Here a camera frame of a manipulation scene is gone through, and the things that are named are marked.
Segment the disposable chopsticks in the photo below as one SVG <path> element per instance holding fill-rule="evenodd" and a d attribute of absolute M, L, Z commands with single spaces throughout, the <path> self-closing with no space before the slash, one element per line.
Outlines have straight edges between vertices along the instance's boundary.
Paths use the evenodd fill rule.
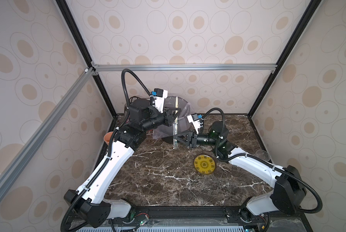
<path fill-rule="evenodd" d="M 175 107 L 178 108 L 178 97 L 177 96 L 175 98 Z M 174 127 L 174 131 L 176 131 L 177 130 L 177 125 L 173 125 L 173 127 Z"/>

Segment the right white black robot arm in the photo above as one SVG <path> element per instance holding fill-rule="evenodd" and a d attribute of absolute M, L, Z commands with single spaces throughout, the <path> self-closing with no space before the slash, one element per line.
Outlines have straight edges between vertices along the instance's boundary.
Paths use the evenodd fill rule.
<path fill-rule="evenodd" d="M 305 187 L 296 181 L 300 178 L 297 169 L 291 166 L 284 168 L 273 165 L 250 155 L 231 143 L 227 139 L 228 134 L 229 130 L 223 123 L 216 121 L 207 133 L 189 130 L 176 134 L 173 138 L 190 148 L 199 145 L 212 146 L 213 153 L 220 161 L 240 167 L 272 187 L 269 193 L 245 200 L 240 209 L 244 221 L 250 221 L 254 216 L 274 211 L 281 211 L 287 215 L 297 213 L 306 196 Z"/>

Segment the clear plastic chopstick wrapper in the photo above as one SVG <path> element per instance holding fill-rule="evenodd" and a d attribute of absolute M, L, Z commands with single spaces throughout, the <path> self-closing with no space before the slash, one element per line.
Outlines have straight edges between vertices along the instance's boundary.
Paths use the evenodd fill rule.
<path fill-rule="evenodd" d="M 176 135 L 176 134 L 178 134 L 178 129 L 176 131 L 174 131 L 174 127 L 173 127 L 173 136 Z M 173 144 L 173 149 L 174 150 L 178 149 L 178 146 L 174 146 L 174 144 Z"/>

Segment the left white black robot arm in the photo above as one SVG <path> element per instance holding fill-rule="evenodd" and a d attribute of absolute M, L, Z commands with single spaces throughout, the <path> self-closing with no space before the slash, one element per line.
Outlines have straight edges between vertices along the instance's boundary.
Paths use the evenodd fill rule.
<path fill-rule="evenodd" d="M 124 163 L 144 142 L 147 132 L 160 125 L 172 126 L 180 112 L 180 108 L 164 107 L 164 101 L 159 99 L 137 99 L 129 106 L 128 115 L 115 128 L 108 152 L 97 168 L 78 189 L 66 192 L 64 200 L 69 209 L 61 222 L 62 232 L 74 232 L 88 224 L 97 228 L 108 219 L 129 215 L 130 203 L 122 199 L 104 199 L 105 193 Z M 69 229 L 66 223 L 70 214 L 77 215 L 84 222 Z"/>

